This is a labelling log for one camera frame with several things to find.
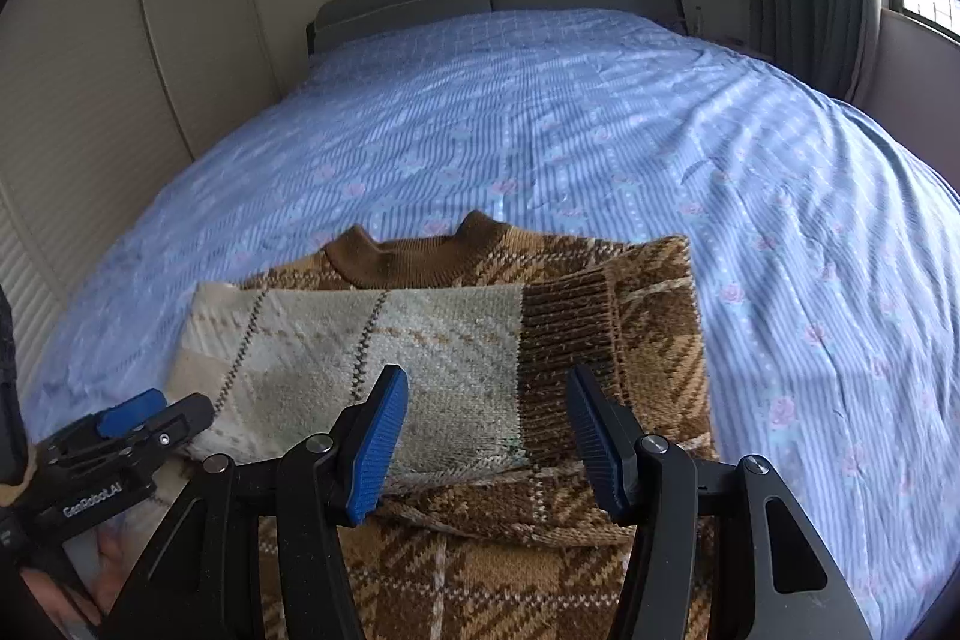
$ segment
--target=brown ribbed collar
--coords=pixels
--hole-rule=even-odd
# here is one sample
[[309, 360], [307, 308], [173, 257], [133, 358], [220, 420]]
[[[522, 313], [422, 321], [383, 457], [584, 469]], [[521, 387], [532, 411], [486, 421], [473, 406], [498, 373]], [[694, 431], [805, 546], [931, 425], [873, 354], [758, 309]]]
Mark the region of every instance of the brown ribbed collar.
[[363, 289], [444, 287], [476, 266], [509, 228], [474, 210], [452, 236], [373, 242], [355, 225], [323, 251], [341, 277]]

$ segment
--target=screw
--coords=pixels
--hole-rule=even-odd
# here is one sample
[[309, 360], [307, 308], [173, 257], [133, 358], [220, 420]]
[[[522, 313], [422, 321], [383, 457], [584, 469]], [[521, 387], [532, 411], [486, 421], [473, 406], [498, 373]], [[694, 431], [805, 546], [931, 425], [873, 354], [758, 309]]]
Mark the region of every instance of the screw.
[[230, 459], [222, 453], [213, 453], [203, 460], [203, 472], [208, 475], [219, 475], [230, 466]]
[[763, 456], [744, 456], [743, 465], [755, 475], [766, 475], [770, 471], [770, 462]]
[[647, 453], [666, 453], [666, 449], [670, 447], [670, 443], [659, 434], [647, 434], [646, 437], [640, 440], [640, 446]]
[[333, 437], [329, 434], [314, 434], [306, 441], [306, 449], [310, 453], [326, 453], [333, 447]]

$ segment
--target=bed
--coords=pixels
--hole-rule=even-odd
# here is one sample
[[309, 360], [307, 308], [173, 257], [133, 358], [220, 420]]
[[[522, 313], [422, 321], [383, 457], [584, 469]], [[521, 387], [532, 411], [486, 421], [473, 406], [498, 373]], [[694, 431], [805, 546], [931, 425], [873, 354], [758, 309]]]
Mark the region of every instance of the bed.
[[424, 1], [320, 11], [304, 84], [176, 177], [75, 297], [24, 400], [34, 437], [162, 386], [199, 281], [353, 223], [687, 234], [721, 456], [769, 456], [874, 637], [906, 637], [960, 560], [957, 195], [856, 109], [668, 30], [676, 0]]

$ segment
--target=brown plaid sweater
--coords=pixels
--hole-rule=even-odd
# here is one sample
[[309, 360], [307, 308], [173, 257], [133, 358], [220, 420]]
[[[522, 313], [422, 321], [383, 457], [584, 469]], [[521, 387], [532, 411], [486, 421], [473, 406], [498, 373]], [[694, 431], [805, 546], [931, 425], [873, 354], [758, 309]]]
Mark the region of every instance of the brown plaid sweater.
[[[585, 360], [641, 426], [715, 458], [704, 351], [683, 237], [629, 245], [536, 234], [470, 213], [450, 237], [376, 244], [360, 226], [246, 282], [258, 290], [523, 284], [520, 437], [530, 464], [390, 496], [344, 559], [368, 640], [606, 636], [633, 530], [608, 522], [575, 455], [563, 372]], [[373, 308], [368, 330], [376, 330]], [[565, 321], [563, 340], [542, 326]], [[709, 622], [701, 534], [688, 640]], [[275, 524], [261, 525], [268, 637], [284, 638]]]

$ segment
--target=knit fabric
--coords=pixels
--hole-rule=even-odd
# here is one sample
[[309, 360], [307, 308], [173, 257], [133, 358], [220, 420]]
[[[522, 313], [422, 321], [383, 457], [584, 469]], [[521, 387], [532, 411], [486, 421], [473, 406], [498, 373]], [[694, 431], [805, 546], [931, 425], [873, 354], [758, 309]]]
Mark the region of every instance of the knit fabric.
[[[457, 290], [483, 286], [496, 288]], [[447, 290], [405, 290], [429, 287]], [[472, 213], [446, 238], [375, 244], [354, 227], [243, 288], [200, 289], [167, 389], [216, 400], [196, 456], [275, 456], [364, 398], [383, 362], [408, 369], [411, 408], [387, 495], [376, 519], [341, 533], [370, 640], [606, 634], [632, 530], [597, 509], [577, 461], [563, 400], [575, 360], [644, 429], [715, 458], [685, 238], [551, 237]], [[470, 365], [484, 333], [496, 349]], [[478, 414], [479, 389], [488, 410]], [[417, 411], [431, 394], [437, 405]], [[265, 519], [264, 614], [280, 638], [276, 571]], [[689, 638], [708, 617], [698, 576]]]

